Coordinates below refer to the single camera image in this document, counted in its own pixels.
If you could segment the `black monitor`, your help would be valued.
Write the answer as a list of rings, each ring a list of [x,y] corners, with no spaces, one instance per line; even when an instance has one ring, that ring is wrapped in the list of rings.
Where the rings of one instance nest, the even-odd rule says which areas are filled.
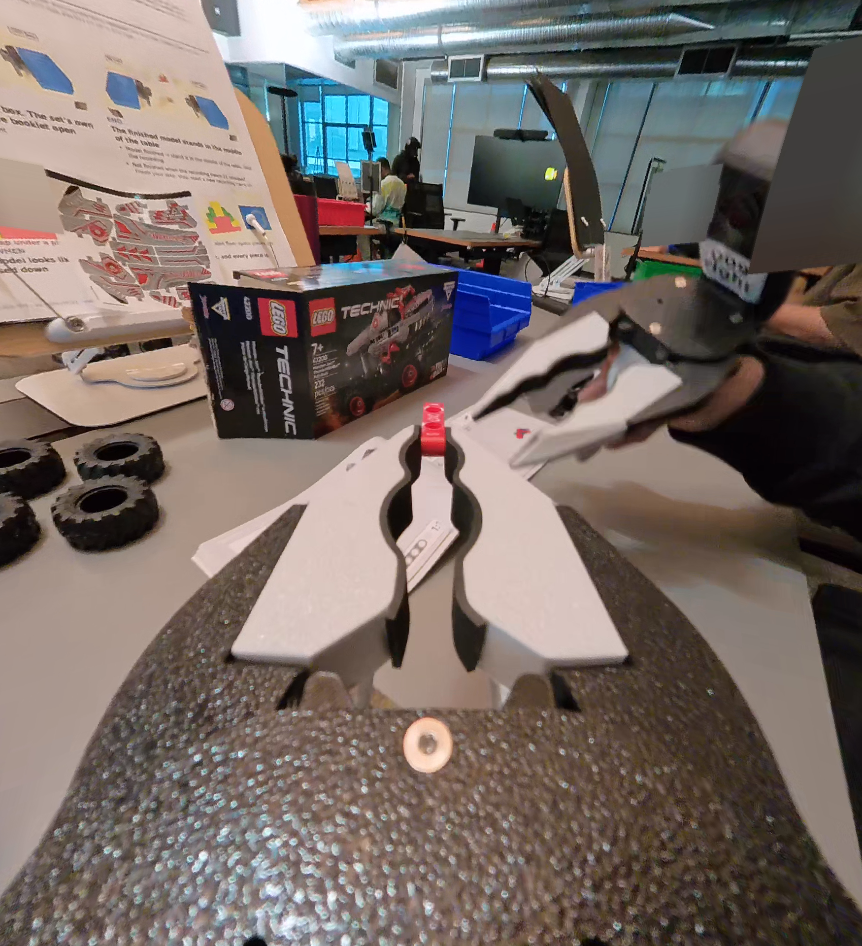
[[[566,159],[557,139],[474,139],[467,203],[506,213],[508,202],[552,211],[563,189]]]

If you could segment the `black office chair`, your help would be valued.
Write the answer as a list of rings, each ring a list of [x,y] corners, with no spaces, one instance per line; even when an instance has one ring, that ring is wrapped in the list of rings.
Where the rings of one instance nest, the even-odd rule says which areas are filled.
[[[401,215],[407,230],[442,230],[445,226],[442,184],[409,180]]]

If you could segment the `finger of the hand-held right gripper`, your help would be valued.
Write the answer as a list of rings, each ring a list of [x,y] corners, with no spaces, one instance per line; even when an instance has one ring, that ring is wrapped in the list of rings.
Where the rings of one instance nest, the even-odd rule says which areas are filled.
[[[537,432],[509,460],[511,467],[542,465],[569,456],[589,459],[684,384],[673,369],[648,361],[630,346],[619,347],[606,368],[602,393],[579,402],[566,419]]]
[[[535,414],[592,423],[593,406],[579,405],[579,391],[607,360],[611,335],[610,320],[590,312],[534,341],[472,406],[472,419],[483,420],[524,400]]]

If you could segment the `toy sticker sheet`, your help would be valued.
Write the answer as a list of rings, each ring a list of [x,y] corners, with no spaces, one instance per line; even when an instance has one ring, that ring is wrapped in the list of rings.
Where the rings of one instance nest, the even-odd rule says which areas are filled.
[[[212,258],[189,190],[138,193],[46,171],[64,246],[95,290],[122,305],[179,308],[212,279]]]

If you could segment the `black document stand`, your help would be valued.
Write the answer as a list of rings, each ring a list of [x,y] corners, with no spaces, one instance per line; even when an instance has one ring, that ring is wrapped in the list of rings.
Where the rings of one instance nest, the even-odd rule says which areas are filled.
[[[563,195],[571,245],[571,254],[567,260],[543,278],[534,293],[562,302],[565,279],[574,276],[586,260],[594,263],[597,280],[607,275],[607,229],[602,215],[597,172],[572,101],[542,72],[537,72],[528,82],[528,88],[555,130],[563,150],[566,162]]]

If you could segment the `person's right hand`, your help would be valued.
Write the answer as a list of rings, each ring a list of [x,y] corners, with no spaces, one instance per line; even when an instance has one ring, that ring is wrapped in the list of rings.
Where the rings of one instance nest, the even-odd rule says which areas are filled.
[[[742,357],[720,387],[699,402],[695,408],[668,419],[654,419],[630,428],[609,449],[643,443],[661,428],[680,434],[701,434],[712,431],[741,411],[759,390],[765,368],[754,357]]]

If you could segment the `toy instruction booklet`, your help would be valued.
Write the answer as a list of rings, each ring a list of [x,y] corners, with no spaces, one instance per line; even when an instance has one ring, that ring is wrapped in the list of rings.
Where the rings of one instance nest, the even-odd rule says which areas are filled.
[[[475,443],[483,446],[503,464],[508,464],[524,444],[548,425],[546,421],[515,408],[505,408],[481,421],[472,420],[470,411],[466,410],[450,424],[468,432]],[[291,506],[306,504],[317,493],[337,485],[383,443],[383,437],[371,437],[295,498],[199,544],[192,558],[193,563],[207,577],[218,574]],[[457,529],[450,522],[450,509],[451,487],[444,476],[443,459],[427,458],[423,460],[421,477],[413,493],[412,524],[398,539],[405,560],[406,587],[409,592],[432,572],[458,537]]]

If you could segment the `green storage bin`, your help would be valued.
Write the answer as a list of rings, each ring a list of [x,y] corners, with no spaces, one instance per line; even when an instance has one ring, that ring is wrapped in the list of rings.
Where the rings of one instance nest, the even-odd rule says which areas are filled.
[[[631,276],[633,280],[644,280],[667,274],[694,277],[701,274],[701,266],[694,258],[660,253],[650,248],[639,250]]]

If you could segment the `black toy set box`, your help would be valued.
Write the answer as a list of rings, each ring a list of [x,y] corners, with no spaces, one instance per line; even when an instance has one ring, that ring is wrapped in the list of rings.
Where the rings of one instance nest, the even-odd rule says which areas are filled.
[[[315,440],[446,376],[458,282],[395,259],[191,282],[218,437]]]

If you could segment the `person's right forearm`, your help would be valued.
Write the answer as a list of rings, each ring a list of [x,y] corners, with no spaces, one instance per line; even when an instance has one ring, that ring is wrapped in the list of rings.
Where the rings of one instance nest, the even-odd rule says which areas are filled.
[[[730,420],[670,432],[732,467],[771,504],[862,542],[862,364],[799,361],[755,349],[765,378]]]

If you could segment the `grey desk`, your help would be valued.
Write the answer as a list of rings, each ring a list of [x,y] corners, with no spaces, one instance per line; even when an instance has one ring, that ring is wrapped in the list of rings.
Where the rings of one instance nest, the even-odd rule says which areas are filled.
[[[562,323],[534,308],[492,362],[456,359],[443,381],[316,442],[221,441],[204,401],[130,424],[162,446],[160,526],[100,554],[43,533],[0,571],[0,894],[59,809],[107,704],[141,653],[203,584],[198,545],[295,497],[372,436],[399,431],[424,397],[452,417]],[[832,717],[803,520],[762,502],[713,457],[663,432],[533,479],[570,505],[686,615],[747,699],[822,854],[862,909],[862,858]]]

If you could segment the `silver ceiling duct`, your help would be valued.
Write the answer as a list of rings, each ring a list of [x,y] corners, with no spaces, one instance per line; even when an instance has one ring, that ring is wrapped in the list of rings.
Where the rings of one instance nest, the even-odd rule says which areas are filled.
[[[485,55],[484,80],[797,77],[862,36],[862,1],[300,2],[343,64]]]

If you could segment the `wooden background desk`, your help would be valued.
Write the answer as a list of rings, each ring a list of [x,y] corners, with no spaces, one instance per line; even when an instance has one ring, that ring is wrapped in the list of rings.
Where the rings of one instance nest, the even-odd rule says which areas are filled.
[[[467,252],[500,251],[529,251],[540,250],[543,243],[540,240],[530,240],[507,234],[478,233],[467,230],[443,230],[428,228],[393,228],[392,233],[404,240],[417,240],[436,243],[442,246],[454,247]]]

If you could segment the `black floor lamp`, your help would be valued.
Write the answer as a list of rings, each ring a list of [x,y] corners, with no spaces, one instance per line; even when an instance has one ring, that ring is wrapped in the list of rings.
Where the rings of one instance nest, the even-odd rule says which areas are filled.
[[[280,119],[280,131],[275,135],[280,151],[288,157],[295,156],[291,145],[291,115],[295,112],[298,93],[288,86],[267,84],[265,87],[269,117],[271,122],[277,116]]]

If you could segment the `dark red panel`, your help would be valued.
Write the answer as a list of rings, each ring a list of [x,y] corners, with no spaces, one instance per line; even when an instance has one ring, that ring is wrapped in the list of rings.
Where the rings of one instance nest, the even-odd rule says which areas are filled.
[[[321,263],[319,203],[315,195],[294,194],[294,201],[315,265]]]

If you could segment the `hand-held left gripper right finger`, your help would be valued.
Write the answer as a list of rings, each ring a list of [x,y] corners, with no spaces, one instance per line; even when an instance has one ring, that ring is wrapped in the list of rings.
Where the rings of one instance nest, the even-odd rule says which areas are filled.
[[[458,531],[452,632],[462,667],[504,704],[525,676],[619,666],[629,650],[562,510],[470,432],[449,428],[445,475]]]

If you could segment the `printed instruction sheet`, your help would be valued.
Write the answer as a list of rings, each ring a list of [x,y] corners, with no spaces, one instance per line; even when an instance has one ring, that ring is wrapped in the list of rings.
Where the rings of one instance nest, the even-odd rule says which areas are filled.
[[[47,170],[122,191],[191,191],[208,282],[286,247],[199,2],[0,1],[0,325],[166,314],[94,289],[63,244]]]

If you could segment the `person's upper body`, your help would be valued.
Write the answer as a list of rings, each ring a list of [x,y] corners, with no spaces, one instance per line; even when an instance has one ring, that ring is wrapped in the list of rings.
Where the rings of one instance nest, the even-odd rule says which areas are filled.
[[[766,323],[768,334],[862,361],[862,263],[800,273]]]

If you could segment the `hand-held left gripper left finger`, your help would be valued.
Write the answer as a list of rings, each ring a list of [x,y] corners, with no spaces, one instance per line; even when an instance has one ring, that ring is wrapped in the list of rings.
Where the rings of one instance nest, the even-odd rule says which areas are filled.
[[[376,671],[401,666],[408,641],[398,539],[421,465],[420,429],[405,427],[300,508],[232,660],[330,674],[353,704],[370,703]]]

